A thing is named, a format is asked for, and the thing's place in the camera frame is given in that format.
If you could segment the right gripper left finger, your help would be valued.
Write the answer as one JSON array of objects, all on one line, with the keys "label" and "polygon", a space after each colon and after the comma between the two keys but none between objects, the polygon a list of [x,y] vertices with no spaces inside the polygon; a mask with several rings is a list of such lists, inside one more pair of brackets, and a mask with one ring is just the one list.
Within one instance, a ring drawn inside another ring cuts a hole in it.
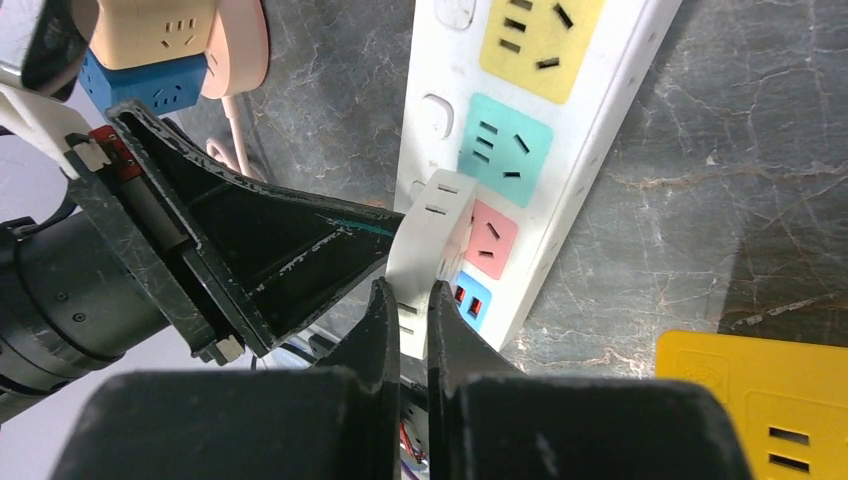
[{"label": "right gripper left finger", "polygon": [[88,400],[56,479],[396,479],[399,326],[384,279],[306,369],[134,372]]}]

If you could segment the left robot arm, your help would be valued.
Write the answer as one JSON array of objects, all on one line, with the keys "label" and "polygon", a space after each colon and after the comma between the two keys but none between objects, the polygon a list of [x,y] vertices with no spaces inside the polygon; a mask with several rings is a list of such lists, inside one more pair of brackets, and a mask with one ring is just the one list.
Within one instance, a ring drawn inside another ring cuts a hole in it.
[{"label": "left robot arm", "polygon": [[169,117],[234,98],[269,61],[258,1],[5,1],[1,131],[67,179],[46,220],[1,225],[1,417],[166,327],[229,364],[305,330],[385,262],[389,210],[269,184]]}]

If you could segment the long white power strip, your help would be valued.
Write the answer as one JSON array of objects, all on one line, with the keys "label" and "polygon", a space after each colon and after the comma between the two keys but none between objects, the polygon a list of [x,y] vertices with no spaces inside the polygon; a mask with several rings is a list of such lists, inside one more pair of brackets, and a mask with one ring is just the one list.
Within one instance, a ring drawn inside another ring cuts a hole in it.
[{"label": "long white power strip", "polygon": [[394,206],[474,178],[454,297],[491,346],[521,329],[679,10],[676,1],[419,1]]}]

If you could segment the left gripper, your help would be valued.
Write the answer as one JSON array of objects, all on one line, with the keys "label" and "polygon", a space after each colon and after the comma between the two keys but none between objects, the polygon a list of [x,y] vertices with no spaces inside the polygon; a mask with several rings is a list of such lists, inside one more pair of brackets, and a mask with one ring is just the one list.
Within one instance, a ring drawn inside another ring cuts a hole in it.
[{"label": "left gripper", "polygon": [[71,196],[194,358],[268,353],[386,261],[400,213],[239,174],[136,100],[107,116],[65,137]]}]

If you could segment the white plug adapter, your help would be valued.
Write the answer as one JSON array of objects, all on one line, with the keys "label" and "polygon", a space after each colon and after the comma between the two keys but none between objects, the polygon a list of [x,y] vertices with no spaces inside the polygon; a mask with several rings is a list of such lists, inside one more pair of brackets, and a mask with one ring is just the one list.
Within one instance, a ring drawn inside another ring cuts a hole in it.
[{"label": "white plug adapter", "polygon": [[406,212],[392,243],[386,280],[398,306],[401,353],[427,356],[427,310],[438,280],[456,281],[470,241],[478,182],[440,169]]}]

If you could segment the yellow cube socket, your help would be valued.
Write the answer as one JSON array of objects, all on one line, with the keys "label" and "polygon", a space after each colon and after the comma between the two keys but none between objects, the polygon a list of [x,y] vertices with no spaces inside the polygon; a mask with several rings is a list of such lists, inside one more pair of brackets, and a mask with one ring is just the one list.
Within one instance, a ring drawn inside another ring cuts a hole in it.
[{"label": "yellow cube socket", "polygon": [[655,374],[714,395],[755,478],[846,478],[846,348],[667,331],[657,341]]}]

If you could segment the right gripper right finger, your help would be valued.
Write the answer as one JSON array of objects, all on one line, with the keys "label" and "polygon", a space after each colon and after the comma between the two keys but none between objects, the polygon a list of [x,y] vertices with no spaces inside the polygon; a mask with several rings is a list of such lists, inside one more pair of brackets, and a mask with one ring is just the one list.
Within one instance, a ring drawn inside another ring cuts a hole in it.
[{"label": "right gripper right finger", "polygon": [[676,380],[530,376],[436,282],[427,308],[435,479],[748,479],[724,408]]}]

